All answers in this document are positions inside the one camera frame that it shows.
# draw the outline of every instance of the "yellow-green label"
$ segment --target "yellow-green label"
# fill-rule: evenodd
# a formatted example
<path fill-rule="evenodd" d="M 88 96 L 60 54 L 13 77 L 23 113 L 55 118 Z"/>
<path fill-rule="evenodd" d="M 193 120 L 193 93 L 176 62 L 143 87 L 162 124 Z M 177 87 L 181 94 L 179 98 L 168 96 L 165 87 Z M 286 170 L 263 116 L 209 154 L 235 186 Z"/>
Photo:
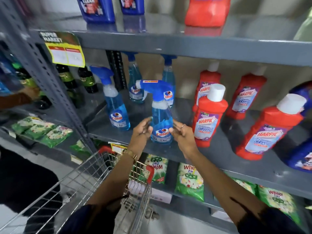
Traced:
<path fill-rule="evenodd" d="M 60 73 L 60 78 L 63 82 L 69 82 L 74 80 L 73 75 L 70 72 Z"/>
<path fill-rule="evenodd" d="M 32 88 L 38 87 L 33 78 L 21 79 L 20 82 L 24 86 L 28 86 L 28 87 L 32 87 Z"/>
<path fill-rule="evenodd" d="M 80 79 L 81 79 L 81 82 L 82 82 L 84 87 L 93 86 L 93 85 L 96 84 L 93 76 L 90 76 L 90 77 L 80 77 Z"/>

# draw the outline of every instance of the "blue spray nozzle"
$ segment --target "blue spray nozzle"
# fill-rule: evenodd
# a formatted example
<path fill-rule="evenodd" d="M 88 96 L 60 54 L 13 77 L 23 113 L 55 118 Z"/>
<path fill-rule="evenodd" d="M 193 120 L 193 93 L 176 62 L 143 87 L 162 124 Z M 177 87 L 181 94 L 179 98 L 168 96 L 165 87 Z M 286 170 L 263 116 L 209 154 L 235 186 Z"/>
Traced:
<path fill-rule="evenodd" d="M 114 75 L 114 72 L 111 69 L 103 66 L 90 66 L 90 70 L 100 78 L 102 84 L 112 84 L 110 77 Z"/>
<path fill-rule="evenodd" d="M 172 86 L 162 80 L 137 80 L 135 86 L 153 94 L 155 102 L 163 101 L 165 97 L 173 97 Z"/>
<path fill-rule="evenodd" d="M 165 59 L 165 65 L 172 65 L 172 59 L 177 59 L 175 55 L 161 54 L 161 56 Z"/>
<path fill-rule="evenodd" d="M 126 51 L 121 52 L 128 56 L 129 61 L 135 61 L 135 54 L 138 54 L 138 52 L 126 52 Z"/>

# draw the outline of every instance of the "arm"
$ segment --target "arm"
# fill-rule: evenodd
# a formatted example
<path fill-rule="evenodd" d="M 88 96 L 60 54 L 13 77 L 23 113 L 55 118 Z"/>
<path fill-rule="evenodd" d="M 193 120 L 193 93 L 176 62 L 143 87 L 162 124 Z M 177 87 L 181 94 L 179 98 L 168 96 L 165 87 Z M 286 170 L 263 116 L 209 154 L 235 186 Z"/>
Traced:
<path fill-rule="evenodd" d="M 131 150 L 138 160 L 150 138 L 153 128 L 149 126 L 151 118 L 146 118 L 133 129 L 131 141 L 127 150 Z M 107 204 L 110 201 L 122 197 L 125 186 L 129 179 L 129 174 L 133 167 L 133 158 L 124 153 L 115 168 L 108 174 L 100 187 L 92 195 L 86 204 Z"/>
<path fill-rule="evenodd" d="M 29 104 L 39 97 L 38 88 L 25 87 L 16 94 L 0 97 L 0 110 L 13 108 L 15 106 Z"/>
<path fill-rule="evenodd" d="M 192 165 L 196 167 L 203 177 L 204 182 L 209 185 L 209 188 L 235 225 L 237 226 L 246 214 L 246 211 L 240 204 L 247 207 L 247 209 L 259 218 L 258 214 L 268 206 L 203 156 L 197 149 L 192 128 L 182 125 L 182 123 L 174 120 L 174 129 L 170 128 L 170 133 L 178 142 L 179 148 L 185 158 L 190 160 Z"/>

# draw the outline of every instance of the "green wheel logo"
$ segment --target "green wheel logo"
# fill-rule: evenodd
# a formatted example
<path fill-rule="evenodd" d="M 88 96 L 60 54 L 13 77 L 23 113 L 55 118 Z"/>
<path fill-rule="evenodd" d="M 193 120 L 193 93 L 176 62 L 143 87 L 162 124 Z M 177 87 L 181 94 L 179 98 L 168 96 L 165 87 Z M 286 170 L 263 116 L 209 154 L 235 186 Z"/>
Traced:
<path fill-rule="evenodd" d="M 185 177 L 188 179 L 197 179 L 197 175 L 194 175 L 192 173 L 186 173 Z"/>
<path fill-rule="evenodd" d="M 162 161 L 162 158 L 161 157 L 152 157 L 151 158 L 151 162 L 161 162 Z"/>
<path fill-rule="evenodd" d="M 282 200 L 282 199 L 280 199 L 280 198 L 278 198 L 278 197 L 273 197 L 272 199 L 273 199 L 275 202 L 278 202 L 278 203 L 281 203 L 281 204 L 284 203 L 284 200 Z"/>

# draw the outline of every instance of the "person's left hand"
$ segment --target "person's left hand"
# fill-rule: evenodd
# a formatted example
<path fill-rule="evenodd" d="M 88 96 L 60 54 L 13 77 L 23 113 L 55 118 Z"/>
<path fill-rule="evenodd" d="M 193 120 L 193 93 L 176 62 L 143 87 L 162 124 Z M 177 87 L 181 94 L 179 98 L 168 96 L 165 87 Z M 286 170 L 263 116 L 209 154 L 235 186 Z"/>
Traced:
<path fill-rule="evenodd" d="M 153 127 L 149 125 L 151 120 L 151 117 L 145 118 L 133 129 L 128 149 L 137 156 L 137 160 L 140 158 L 146 142 L 152 134 Z"/>

